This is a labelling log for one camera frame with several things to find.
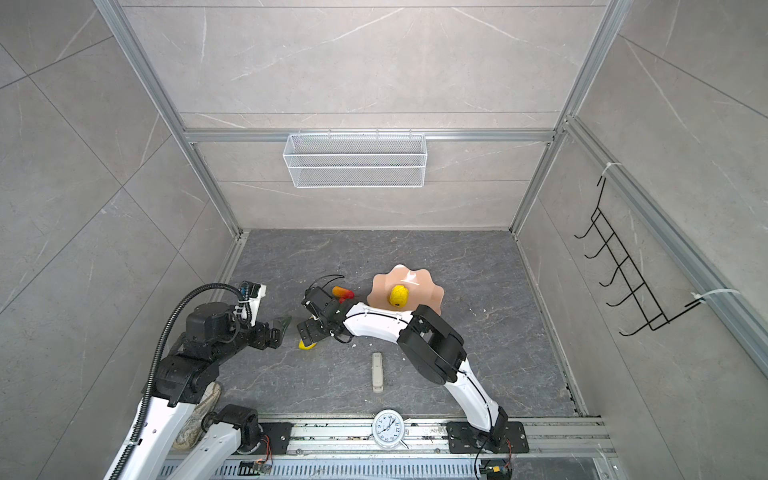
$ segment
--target white wire basket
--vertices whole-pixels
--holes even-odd
[[[283,158],[296,188],[423,187],[423,134],[355,132],[288,136]]]

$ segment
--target black mounting plate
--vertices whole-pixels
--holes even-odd
[[[448,445],[451,453],[477,453],[479,446],[482,445],[478,439],[487,432],[477,430],[467,422],[448,422],[445,424],[448,430]],[[487,443],[484,450],[494,453],[508,453],[509,446],[507,440],[512,446],[512,453],[528,453],[528,436],[525,434],[525,428],[520,422],[507,422],[504,430],[504,436],[498,445]]]
[[[285,455],[288,452],[288,442],[290,442],[290,431],[292,428],[293,423],[261,423],[261,429],[263,430],[261,435],[270,437],[272,455]],[[266,442],[261,442],[261,445],[256,450],[253,450],[250,455],[266,455]]]

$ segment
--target shoe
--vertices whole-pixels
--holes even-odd
[[[221,397],[221,385],[211,382],[203,393],[200,403],[192,411],[192,416],[181,427],[179,435],[174,440],[174,450],[189,450],[197,444],[200,439],[200,433],[203,431],[201,425],[203,417],[214,409],[216,402]]]

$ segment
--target yellow toy fruit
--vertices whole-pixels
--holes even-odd
[[[389,305],[403,307],[408,303],[408,289],[403,285],[395,285],[389,294]]]

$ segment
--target wall hook rack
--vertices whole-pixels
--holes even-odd
[[[679,312],[677,315],[669,317],[665,312],[664,309],[661,308],[661,305],[659,305],[658,300],[656,299],[656,296],[654,295],[654,291],[650,288],[650,285],[648,285],[648,282],[643,277],[643,273],[640,271],[640,269],[637,268],[637,265],[635,264],[634,260],[632,259],[632,256],[627,251],[627,248],[624,246],[624,242],[621,241],[621,238],[619,238],[618,234],[616,233],[616,230],[611,226],[611,222],[608,221],[608,218],[603,214],[603,211],[600,208],[600,201],[603,198],[603,191],[605,190],[605,177],[601,176],[600,180],[598,180],[598,187],[600,187],[600,195],[598,196],[598,204],[594,208],[594,211],[592,212],[592,215],[590,215],[590,226],[587,228],[587,231],[584,232],[584,235],[578,236],[574,235],[574,237],[578,239],[585,238],[592,229],[594,229],[598,235],[600,235],[600,238],[603,241],[602,246],[600,249],[596,252],[595,255],[589,256],[584,255],[588,259],[593,259],[600,255],[600,253],[603,250],[607,250],[609,254],[611,255],[611,259],[613,259],[614,263],[616,263],[616,268],[614,269],[614,273],[611,276],[611,280],[608,283],[602,283],[599,282],[601,286],[608,287],[611,284],[613,284],[614,280],[616,280],[616,276],[620,273],[622,280],[624,280],[624,284],[629,289],[629,294],[627,294],[623,299],[619,300],[617,303],[608,303],[605,304],[608,306],[620,306],[622,303],[626,302],[630,298],[634,300],[634,302],[637,304],[637,307],[640,309],[640,312],[643,314],[643,319],[645,320],[644,323],[636,328],[634,331],[630,333],[624,333],[619,331],[619,333],[622,336],[633,336],[635,333],[640,332],[645,327],[650,328],[651,330],[658,330],[662,326],[667,325],[668,323],[671,323],[672,320],[675,320],[676,318],[679,318],[684,313],[690,312],[692,309],[699,306],[701,303],[704,303],[703,298],[696,298],[694,301],[689,302],[683,306],[683,310]],[[608,232],[604,232],[600,229],[600,227],[597,224],[597,221],[602,217],[602,219],[605,221],[605,224],[608,227]],[[611,248],[611,245],[608,244],[608,242],[611,241],[611,239],[616,239],[618,242],[620,249],[617,249],[617,251],[614,251],[614,249]],[[633,268],[637,275],[640,277],[640,282],[636,286],[632,287],[629,279],[627,278],[627,272],[629,270],[625,270],[628,268]],[[654,301],[654,304],[658,308],[659,313],[652,317],[648,318],[648,313],[646,312],[645,308],[643,308],[643,303],[637,298],[637,293],[641,291],[642,289],[645,289],[649,294],[651,299]],[[653,322],[659,320],[658,325],[654,326]]]

